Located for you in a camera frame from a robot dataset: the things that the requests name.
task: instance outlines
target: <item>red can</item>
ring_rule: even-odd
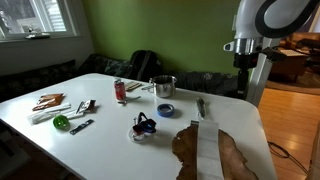
[[[124,82],[121,82],[121,80],[116,80],[114,82],[114,89],[116,92],[117,100],[124,101],[126,99],[126,89],[124,87]]]

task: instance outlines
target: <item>hardwood floor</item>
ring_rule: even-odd
[[[320,96],[265,89],[259,105],[268,141],[285,148],[309,168],[313,139],[320,121]],[[272,155],[279,180],[302,180],[305,173],[290,159]]]

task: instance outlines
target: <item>wall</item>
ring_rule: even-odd
[[[0,42],[0,75],[12,74],[76,59],[79,66],[94,52],[83,5],[72,0],[79,37]]]
[[[168,70],[235,73],[233,16],[238,0],[83,0],[97,53],[130,59],[138,49],[159,54]]]

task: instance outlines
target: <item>silver pot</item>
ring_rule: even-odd
[[[175,78],[174,76],[156,76],[150,78],[149,82],[153,84],[153,93],[158,97],[170,97],[173,96],[176,92],[176,87],[174,84],[177,82],[177,78]]]

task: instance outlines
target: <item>green wall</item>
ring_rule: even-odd
[[[167,70],[235,74],[233,16],[239,0],[83,0],[96,53],[129,60],[153,50]]]

